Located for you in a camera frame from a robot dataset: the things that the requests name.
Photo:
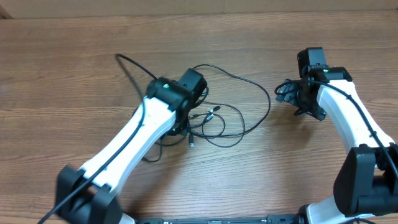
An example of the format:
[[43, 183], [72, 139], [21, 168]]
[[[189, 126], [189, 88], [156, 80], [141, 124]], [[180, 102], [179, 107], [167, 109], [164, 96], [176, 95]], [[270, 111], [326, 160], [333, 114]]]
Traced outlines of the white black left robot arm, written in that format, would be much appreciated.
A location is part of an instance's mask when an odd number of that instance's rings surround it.
[[78, 170], [61, 170], [52, 214], [68, 223], [135, 223], [118, 195], [152, 145], [187, 119], [206, 86], [203, 78], [151, 81], [132, 118], [102, 151]]

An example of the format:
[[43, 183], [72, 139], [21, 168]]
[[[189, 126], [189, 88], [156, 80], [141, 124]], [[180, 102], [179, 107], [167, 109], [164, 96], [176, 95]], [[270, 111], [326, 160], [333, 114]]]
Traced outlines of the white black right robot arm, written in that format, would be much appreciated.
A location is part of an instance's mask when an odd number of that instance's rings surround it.
[[347, 156], [328, 198], [303, 206], [304, 223], [354, 223], [397, 213], [397, 143], [373, 120], [343, 67], [305, 66], [275, 88], [277, 101], [322, 120], [329, 116]]

